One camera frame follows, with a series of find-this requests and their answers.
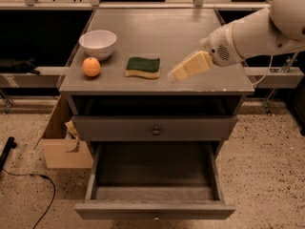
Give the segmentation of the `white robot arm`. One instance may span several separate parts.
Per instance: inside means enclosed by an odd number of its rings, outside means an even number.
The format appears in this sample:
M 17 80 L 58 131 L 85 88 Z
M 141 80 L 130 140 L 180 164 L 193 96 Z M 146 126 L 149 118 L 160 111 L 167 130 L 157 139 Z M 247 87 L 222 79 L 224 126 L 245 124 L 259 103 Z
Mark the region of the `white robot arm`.
M 305 0 L 272 0 L 268 8 L 234 20 L 200 40 L 202 49 L 188 55 L 169 73 L 172 82 L 227 67 L 260 55 L 305 49 Z

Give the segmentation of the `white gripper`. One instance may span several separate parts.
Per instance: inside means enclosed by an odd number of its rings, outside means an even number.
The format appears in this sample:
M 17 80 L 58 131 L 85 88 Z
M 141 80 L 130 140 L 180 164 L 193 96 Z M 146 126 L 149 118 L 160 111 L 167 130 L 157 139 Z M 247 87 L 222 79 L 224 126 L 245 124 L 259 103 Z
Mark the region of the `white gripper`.
M 171 82 L 208 71 L 213 64 L 227 67 L 243 61 L 234 44 L 234 22 L 226 24 L 211 32 L 199 41 L 203 51 L 196 51 L 178 63 L 169 73 Z

